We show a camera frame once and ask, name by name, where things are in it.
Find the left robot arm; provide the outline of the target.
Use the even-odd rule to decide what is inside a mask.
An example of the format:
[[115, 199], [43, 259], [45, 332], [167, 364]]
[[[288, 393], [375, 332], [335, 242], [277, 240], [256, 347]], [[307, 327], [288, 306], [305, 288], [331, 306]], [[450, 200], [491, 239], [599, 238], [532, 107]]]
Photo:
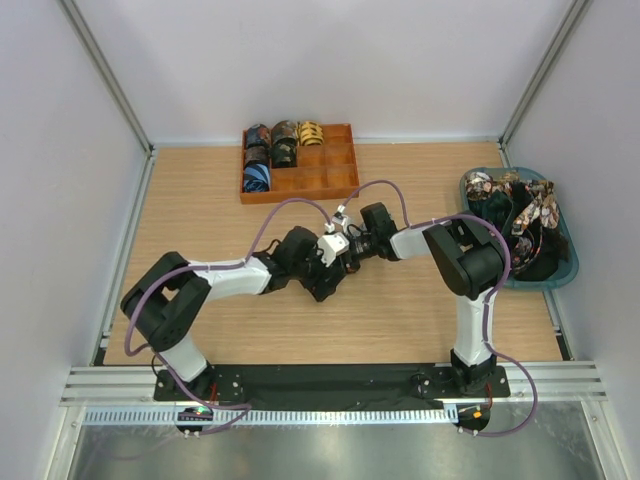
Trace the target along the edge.
[[236, 295], [262, 295], [300, 282], [322, 302], [348, 273], [351, 242], [341, 233], [320, 237], [296, 226], [249, 258], [189, 262], [164, 254], [121, 301], [120, 308], [165, 363], [165, 382], [191, 400], [205, 399], [216, 383], [214, 367], [196, 347], [190, 329], [207, 302]]

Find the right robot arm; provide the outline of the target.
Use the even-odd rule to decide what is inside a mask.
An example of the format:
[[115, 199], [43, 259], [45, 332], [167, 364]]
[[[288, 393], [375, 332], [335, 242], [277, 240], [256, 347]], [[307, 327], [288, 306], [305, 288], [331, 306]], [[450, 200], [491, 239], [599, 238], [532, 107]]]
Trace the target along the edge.
[[398, 229], [384, 204], [361, 209], [363, 223], [343, 223], [350, 258], [374, 256], [389, 261], [429, 255], [455, 297], [456, 339], [450, 350], [450, 382], [461, 395], [472, 396], [496, 371], [492, 327], [495, 297], [508, 261], [499, 239], [468, 212], [447, 219]]

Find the orange compartment tray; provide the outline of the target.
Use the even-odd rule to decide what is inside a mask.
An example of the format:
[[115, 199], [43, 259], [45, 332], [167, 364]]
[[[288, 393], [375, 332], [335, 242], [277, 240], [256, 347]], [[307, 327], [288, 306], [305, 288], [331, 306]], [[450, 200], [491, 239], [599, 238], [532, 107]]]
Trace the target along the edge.
[[243, 192], [243, 171], [239, 198], [244, 205], [277, 203], [300, 197], [310, 200], [340, 199], [360, 186], [352, 127], [348, 123], [324, 124], [324, 144], [298, 146], [297, 166], [276, 168], [269, 165], [271, 190]]

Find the blue striped rolled tie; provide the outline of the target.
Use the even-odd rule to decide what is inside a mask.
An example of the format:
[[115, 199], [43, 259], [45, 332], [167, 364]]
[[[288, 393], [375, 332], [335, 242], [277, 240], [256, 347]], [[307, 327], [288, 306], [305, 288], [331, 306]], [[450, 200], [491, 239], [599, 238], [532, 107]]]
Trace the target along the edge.
[[267, 165], [251, 164], [243, 171], [243, 192], [264, 193], [271, 190], [271, 173]]

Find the dark camouflage rolled tie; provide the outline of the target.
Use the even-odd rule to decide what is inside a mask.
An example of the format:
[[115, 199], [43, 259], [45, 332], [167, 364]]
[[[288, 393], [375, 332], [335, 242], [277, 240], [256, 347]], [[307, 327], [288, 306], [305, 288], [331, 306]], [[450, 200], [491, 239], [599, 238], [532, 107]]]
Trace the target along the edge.
[[280, 142], [271, 148], [271, 164], [276, 168], [293, 168], [297, 166], [297, 146], [295, 144]]

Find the dark brown rolled tie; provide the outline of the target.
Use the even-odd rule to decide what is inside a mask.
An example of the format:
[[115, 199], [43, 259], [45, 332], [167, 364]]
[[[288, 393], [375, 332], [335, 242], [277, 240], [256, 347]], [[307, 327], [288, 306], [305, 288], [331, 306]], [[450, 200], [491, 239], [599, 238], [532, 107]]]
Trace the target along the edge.
[[270, 165], [269, 149], [263, 145], [249, 147], [244, 153], [244, 166], [253, 164]]

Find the yellow black rolled tie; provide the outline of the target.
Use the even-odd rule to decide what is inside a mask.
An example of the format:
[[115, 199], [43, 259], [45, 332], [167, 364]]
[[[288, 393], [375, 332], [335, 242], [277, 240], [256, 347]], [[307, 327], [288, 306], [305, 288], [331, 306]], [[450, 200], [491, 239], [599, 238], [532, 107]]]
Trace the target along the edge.
[[324, 131], [320, 124], [305, 121], [298, 124], [298, 142], [300, 146], [318, 146], [324, 144]]

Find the brown blue rolled tie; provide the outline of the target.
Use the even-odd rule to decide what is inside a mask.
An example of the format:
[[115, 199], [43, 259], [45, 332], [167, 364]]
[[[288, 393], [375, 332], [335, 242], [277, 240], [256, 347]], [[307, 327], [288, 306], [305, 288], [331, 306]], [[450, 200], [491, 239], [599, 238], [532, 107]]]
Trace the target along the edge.
[[282, 142], [298, 143], [298, 123], [293, 120], [282, 120], [275, 124], [271, 129], [272, 144]]

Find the dark green tie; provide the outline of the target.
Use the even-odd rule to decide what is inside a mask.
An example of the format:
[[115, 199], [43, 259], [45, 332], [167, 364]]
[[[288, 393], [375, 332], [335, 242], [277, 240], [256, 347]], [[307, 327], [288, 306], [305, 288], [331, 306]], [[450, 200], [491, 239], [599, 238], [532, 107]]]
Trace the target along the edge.
[[484, 199], [470, 200], [469, 209], [499, 229], [509, 225], [514, 219], [514, 203], [509, 195], [501, 191]]

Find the navy orange rolled tie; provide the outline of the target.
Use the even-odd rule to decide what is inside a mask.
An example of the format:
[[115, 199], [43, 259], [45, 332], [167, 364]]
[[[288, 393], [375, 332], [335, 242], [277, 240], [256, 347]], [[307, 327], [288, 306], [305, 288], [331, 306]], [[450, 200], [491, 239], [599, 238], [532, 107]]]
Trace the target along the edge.
[[258, 123], [246, 130], [245, 145], [247, 148], [271, 146], [271, 129], [265, 124]]

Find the dark navy floral tie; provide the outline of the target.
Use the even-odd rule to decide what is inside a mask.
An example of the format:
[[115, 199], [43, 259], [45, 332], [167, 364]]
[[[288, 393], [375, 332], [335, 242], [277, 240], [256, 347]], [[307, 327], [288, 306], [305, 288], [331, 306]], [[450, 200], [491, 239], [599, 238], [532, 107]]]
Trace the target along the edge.
[[520, 235], [509, 235], [507, 245], [510, 248], [511, 274], [522, 273], [530, 268], [540, 254], [543, 243], [543, 226], [535, 220]]

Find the teal plastic bin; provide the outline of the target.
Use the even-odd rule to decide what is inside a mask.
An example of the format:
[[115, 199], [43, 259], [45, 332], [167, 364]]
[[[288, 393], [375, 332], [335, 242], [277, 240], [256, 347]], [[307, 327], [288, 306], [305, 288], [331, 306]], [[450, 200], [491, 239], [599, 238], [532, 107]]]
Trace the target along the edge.
[[476, 167], [459, 188], [463, 208], [494, 225], [509, 247], [506, 287], [556, 290], [575, 279], [579, 260], [552, 181], [524, 167]]

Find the brown blue floral tie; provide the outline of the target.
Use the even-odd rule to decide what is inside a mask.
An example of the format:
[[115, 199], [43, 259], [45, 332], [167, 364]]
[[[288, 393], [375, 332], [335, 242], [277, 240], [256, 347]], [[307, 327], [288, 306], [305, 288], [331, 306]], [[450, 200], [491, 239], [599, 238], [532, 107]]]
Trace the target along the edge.
[[516, 215], [510, 233], [520, 235], [535, 220], [544, 228], [554, 230], [559, 225], [560, 211], [555, 196], [555, 184], [549, 180], [524, 180], [513, 182], [511, 198]]

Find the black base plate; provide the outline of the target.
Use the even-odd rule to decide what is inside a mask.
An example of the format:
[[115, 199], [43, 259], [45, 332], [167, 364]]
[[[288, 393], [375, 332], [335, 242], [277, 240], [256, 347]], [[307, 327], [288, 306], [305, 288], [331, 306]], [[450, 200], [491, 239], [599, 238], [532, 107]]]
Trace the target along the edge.
[[442, 400], [502, 399], [505, 369], [472, 387], [448, 364], [217, 365], [187, 384], [202, 400], [248, 403], [263, 411], [401, 411], [436, 409]]

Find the aluminium frame rail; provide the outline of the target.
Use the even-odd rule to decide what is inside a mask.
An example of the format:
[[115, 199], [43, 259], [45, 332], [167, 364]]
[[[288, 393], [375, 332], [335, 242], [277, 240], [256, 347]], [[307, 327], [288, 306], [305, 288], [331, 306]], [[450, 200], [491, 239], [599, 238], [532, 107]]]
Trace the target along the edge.
[[[605, 401], [607, 394], [591, 361], [526, 362], [541, 402]], [[59, 404], [70, 406], [144, 405], [152, 401], [155, 375], [149, 366], [74, 367]]]

